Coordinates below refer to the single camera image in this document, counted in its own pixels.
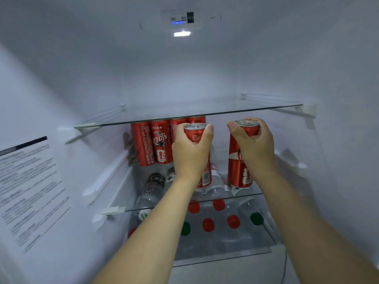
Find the person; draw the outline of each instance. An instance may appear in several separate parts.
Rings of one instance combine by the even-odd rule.
[[[261,188],[278,226],[295,272],[302,284],[379,283],[379,270],[332,226],[307,207],[300,195],[280,176],[274,160],[274,139],[266,123],[248,137],[228,122],[253,180]],[[176,178],[162,200],[128,241],[95,277],[93,284],[166,284],[188,203],[208,161],[213,126],[201,141],[191,142],[177,126],[173,144]]]

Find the barcode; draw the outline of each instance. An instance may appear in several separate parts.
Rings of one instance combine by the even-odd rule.
[[[203,185],[209,184],[209,171],[203,172],[203,178],[202,178]]]

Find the hand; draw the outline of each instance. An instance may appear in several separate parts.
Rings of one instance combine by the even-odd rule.
[[[258,135],[248,137],[246,132],[236,122],[229,121],[228,128],[235,138],[246,167],[248,168],[254,181],[277,173],[274,159],[274,138],[267,124],[254,117],[246,120],[253,120],[259,123]]]
[[[173,143],[175,164],[175,179],[185,179],[193,183],[195,189],[208,162],[209,149],[213,140],[213,125],[208,124],[199,143],[192,142],[184,132],[188,123],[176,127],[176,137]]]

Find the person's right arm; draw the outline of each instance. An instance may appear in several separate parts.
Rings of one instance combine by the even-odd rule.
[[[280,176],[274,160],[274,140],[266,123],[248,137],[235,122],[228,128],[243,160],[262,190],[302,284],[379,283],[379,270],[332,226],[315,214]]]

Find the red bottle cap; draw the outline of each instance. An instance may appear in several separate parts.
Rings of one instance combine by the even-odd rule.
[[[228,225],[232,229],[236,229],[241,225],[241,222],[239,221],[239,218],[237,215],[230,215],[228,217]]]
[[[135,230],[137,230],[136,227],[129,231],[128,238],[134,233]]]
[[[200,211],[200,204],[198,202],[190,203],[188,205],[188,211],[192,214],[198,213]]]
[[[213,201],[213,208],[217,211],[224,210],[225,201],[223,201],[222,199],[214,200]]]
[[[212,219],[206,218],[203,220],[203,229],[205,232],[212,232],[215,229],[215,223]]]

